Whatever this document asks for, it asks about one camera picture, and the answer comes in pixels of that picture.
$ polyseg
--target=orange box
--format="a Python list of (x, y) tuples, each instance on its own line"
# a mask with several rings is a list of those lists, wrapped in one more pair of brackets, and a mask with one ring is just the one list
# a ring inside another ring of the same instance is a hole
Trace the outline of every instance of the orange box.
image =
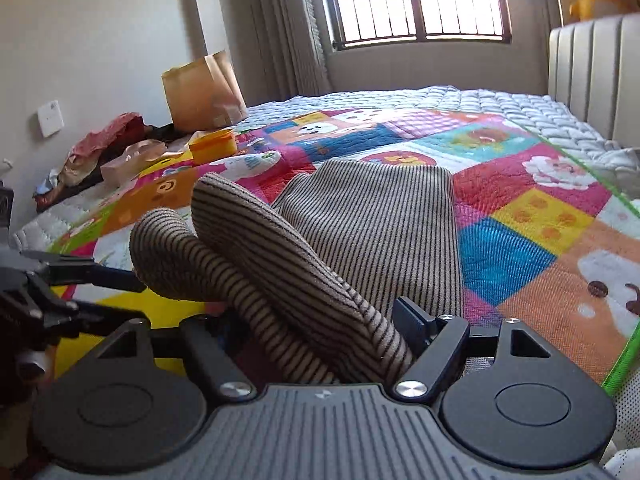
[(197, 165), (234, 155), (238, 150), (231, 128), (205, 134), (189, 141), (189, 149)]

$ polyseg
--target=gray textured panel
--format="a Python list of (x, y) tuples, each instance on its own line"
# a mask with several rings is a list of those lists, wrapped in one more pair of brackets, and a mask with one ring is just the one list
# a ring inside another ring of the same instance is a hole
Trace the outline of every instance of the gray textured panel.
[(593, 22), (579, 23), (574, 30), (574, 63), (571, 77), (571, 111), (581, 121), (587, 120), (591, 91), (591, 54)]
[(575, 25), (560, 29), (558, 41), (558, 79), (556, 101), (571, 106), (571, 77), (574, 66)]
[[(100, 480), (50, 466), (38, 480)], [(270, 386), (254, 402), (217, 410), (175, 459), (110, 480), (449, 479), (607, 480), (595, 465), (549, 475), (501, 470), (446, 439), (430, 410), (398, 404), (374, 385)]]
[(623, 146), (640, 146), (640, 20), (625, 16), (620, 41), (620, 79), (613, 138)]
[(560, 41), (560, 29), (555, 28), (549, 36), (549, 90), (548, 93), (556, 98), (556, 85), (558, 82), (558, 47)]
[(613, 134), (618, 97), (621, 23), (620, 16), (593, 23), (591, 95), (587, 122), (607, 139)]

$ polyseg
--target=upholstered headboard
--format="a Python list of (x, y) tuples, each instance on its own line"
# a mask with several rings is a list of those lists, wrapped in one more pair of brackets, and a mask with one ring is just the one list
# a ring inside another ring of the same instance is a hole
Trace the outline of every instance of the upholstered headboard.
[(556, 28), (549, 95), (625, 147), (640, 146), (640, 13)]

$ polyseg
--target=quilt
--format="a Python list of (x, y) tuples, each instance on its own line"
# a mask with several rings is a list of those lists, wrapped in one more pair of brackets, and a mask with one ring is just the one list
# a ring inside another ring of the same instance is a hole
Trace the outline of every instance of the quilt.
[[(498, 114), (423, 108), (324, 110), (238, 133), (238, 154), (196, 166), (187, 152), (143, 171), (75, 224), (51, 251), (132, 269), (129, 234), (156, 207), (189, 223), (191, 188), (214, 171), (271, 203), (299, 172), (341, 156), (371, 164), (439, 165), (454, 176), (465, 318), (519, 318), (613, 393), (640, 346), (640, 218), (607, 182)], [(219, 304), (92, 285), (66, 299), (141, 308), (153, 326)], [(96, 342), (58, 349), (62, 373)]]

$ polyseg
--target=screw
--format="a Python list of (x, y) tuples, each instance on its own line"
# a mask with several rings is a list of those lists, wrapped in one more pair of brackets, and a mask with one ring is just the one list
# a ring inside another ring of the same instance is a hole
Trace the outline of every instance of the screw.
[(224, 383), (220, 386), (220, 393), (225, 397), (239, 399), (251, 394), (254, 389), (250, 384), (243, 382)]
[(396, 393), (399, 396), (415, 399), (427, 393), (427, 385), (420, 381), (402, 381), (396, 384)]

